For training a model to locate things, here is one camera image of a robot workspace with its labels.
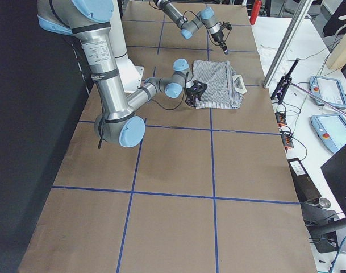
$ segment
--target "striped cloth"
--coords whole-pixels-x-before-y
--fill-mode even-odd
[[[212,61],[194,61],[194,79],[207,84],[207,90],[202,95],[202,101],[197,100],[197,109],[219,108],[238,109],[241,107],[243,95],[235,91],[242,88],[241,82],[233,82],[236,72],[229,61],[215,63]]]

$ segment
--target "red object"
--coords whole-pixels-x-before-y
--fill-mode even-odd
[[[255,3],[253,4],[253,9],[251,11],[251,17],[250,17],[250,24],[253,25],[256,22],[256,18],[259,14],[260,8],[262,5],[261,0],[255,0]]]

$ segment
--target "light blue joint cap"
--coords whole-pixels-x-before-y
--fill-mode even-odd
[[[72,0],[81,14],[97,23],[109,22],[114,11],[112,0]]]
[[[72,30],[67,27],[63,27],[59,24],[50,22],[40,16],[37,16],[37,18],[39,20],[39,26],[44,30],[55,32],[58,34],[63,34],[63,35],[73,35]]]
[[[122,127],[119,143],[122,147],[135,147],[143,139],[145,134],[145,122],[142,118],[134,116]]]
[[[189,68],[189,64],[185,59],[178,59],[173,64],[174,71],[184,71]]]
[[[208,19],[212,18],[213,15],[214,15],[214,11],[211,7],[207,7],[201,11],[201,17],[204,20],[208,20]]]
[[[190,39],[193,36],[193,34],[189,30],[186,30],[184,28],[180,31],[180,33],[186,40]]]
[[[169,98],[177,98],[179,97],[180,93],[182,92],[182,87],[175,83],[172,82],[171,84],[168,84],[165,87],[165,94],[169,97]]]

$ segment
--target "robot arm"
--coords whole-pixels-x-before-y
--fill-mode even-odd
[[[192,21],[188,22],[184,15],[173,6],[170,0],[154,0],[154,3],[181,29],[181,34],[185,39],[190,39],[197,30],[205,26],[213,40],[219,44],[224,54],[228,54],[228,49],[223,39],[223,30],[225,28],[231,30],[232,27],[230,23],[219,23],[211,7],[200,11]]]
[[[186,60],[179,59],[174,63],[172,77],[149,78],[144,86],[126,97],[109,39],[112,1],[38,0],[37,5],[39,24],[43,29],[73,35],[81,41],[102,102],[102,114],[94,124],[97,135],[101,137],[100,143],[105,140],[123,147],[139,144],[145,133],[145,123],[135,115],[135,111],[157,92],[176,98],[186,88],[186,102],[193,107],[195,99],[200,99],[204,92],[206,85],[195,81]],[[196,19],[195,23],[209,26],[209,19],[213,17],[203,17]],[[182,30],[191,26],[188,22],[182,25],[185,25]]]

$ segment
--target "label on robot arm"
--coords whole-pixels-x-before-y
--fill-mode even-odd
[[[82,44],[89,65],[101,64],[111,60],[106,41]]]

